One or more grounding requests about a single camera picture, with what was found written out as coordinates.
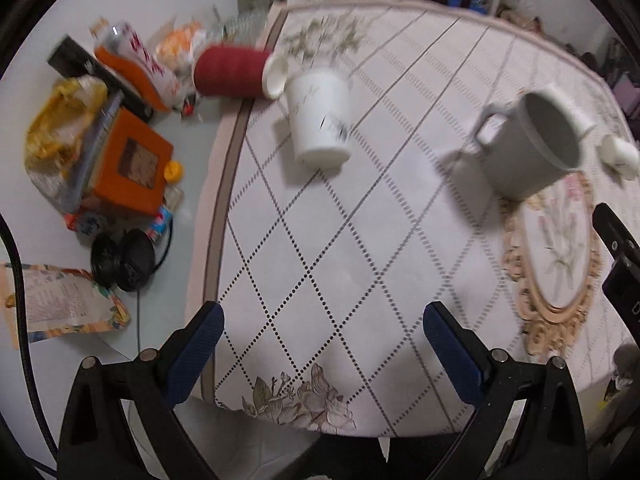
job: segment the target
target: tablecloth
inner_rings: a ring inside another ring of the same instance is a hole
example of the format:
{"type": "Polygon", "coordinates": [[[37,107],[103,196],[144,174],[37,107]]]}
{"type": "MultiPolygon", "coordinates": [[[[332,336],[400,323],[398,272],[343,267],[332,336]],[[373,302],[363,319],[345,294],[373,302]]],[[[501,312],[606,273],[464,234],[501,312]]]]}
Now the tablecloth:
{"type": "Polygon", "coordinates": [[[220,126],[187,320],[217,300],[225,334],[198,393],[328,433],[459,431],[472,409],[422,332],[436,300],[488,348],[519,360],[564,355],[577,390],[606,377],[626,329],[600,291],[610,257],[590,211],[609,203],[632,234],[640,220],[638,182],[596,154],[605,134],[630,135],[608,87],[531,33],[431,2],[276,8],[264,41],[286,53],[283,38],[344,14],[368,29],[357,52],[337,59],[353,107],[353,154],[340,171],[295,163],[285,98],[234,103],[220,126]],[[522,204],[505,202],[468,132],[485,104],[551,82],[596,122],[582,167],[522,204]]]}

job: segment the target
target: black headphones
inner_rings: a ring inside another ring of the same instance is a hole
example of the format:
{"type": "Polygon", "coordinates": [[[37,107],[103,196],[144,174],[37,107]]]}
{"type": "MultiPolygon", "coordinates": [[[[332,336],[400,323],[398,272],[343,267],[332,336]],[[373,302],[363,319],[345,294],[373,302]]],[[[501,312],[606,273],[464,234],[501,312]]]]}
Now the black headphones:
{"type": "Polygon", "coordinates": [[[98,285],[111,288],[115,283],[125,292],[140,290],[160,268],[169,252],[174,235],[174,220],[169,222],[169,238],[156,265],[156,251],[146,233],[132,229],[119,242],[102,233],[91,245],[91,272],[98,285]]]}

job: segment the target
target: red cup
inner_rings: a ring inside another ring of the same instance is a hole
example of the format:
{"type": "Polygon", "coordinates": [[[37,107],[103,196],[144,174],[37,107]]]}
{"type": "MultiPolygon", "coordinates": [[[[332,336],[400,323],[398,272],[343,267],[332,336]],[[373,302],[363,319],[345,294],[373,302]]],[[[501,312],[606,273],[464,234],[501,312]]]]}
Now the red cup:
{"type": "Polygon", "coordinates": [[[269,50],[214,45],[193,69],[193,84],[206,97],[277,99],[286,81],[287,60],[269,50]]]}

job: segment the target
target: blue gripper pad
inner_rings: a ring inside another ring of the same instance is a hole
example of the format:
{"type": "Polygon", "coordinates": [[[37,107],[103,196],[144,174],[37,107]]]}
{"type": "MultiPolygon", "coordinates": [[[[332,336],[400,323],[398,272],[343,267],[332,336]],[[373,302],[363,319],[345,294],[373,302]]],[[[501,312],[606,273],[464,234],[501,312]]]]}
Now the blue gripper pad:
{"type": "MultiPolygon", "coordinates": [[[[422,329],[449,376],[462,402],[477,408],[482,402],[482,373],[436,308],[439,301],[428,304],[422,316],[422,329]]],[[[457,323],[449,314],[452,322],[457,323]]]]}
{"type": "MultiPolygon", "coordinates": [[[[187,400],[225,329],[222,307],[213,301],[207,301],[205,306],[210,307],[210,311],[200,320],[199,326],[167,370],[164,398],[169,409],[187,400]]],[[[183,330],[188,330],[191,323],[198,322],[198,314],[183,330]]]]}

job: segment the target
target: mug handle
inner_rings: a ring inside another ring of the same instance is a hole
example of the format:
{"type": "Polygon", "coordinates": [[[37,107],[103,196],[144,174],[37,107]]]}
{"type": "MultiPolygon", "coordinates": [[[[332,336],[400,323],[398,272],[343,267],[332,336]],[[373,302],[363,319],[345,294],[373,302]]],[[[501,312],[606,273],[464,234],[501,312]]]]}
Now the mug handle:
{"type": "Polygon", "coordinates": [[[494,115],[502,115],[506,118],[510,118],[513,117],[514,111],[515,108],[513,107],[497,105],[495,103],[491,103],[485,106],[480,112],[480,116],[478,117],[476,124],[474,124],[474,127],[471,128],[471,136],[474,138],[475,142],[477,142],[483,150],[488,150],[492,143],[482,142],[482,140],[478,139],[478,133],[480,133],[480,130],[482,130],[482,127],[490,117],[494,115]]]}

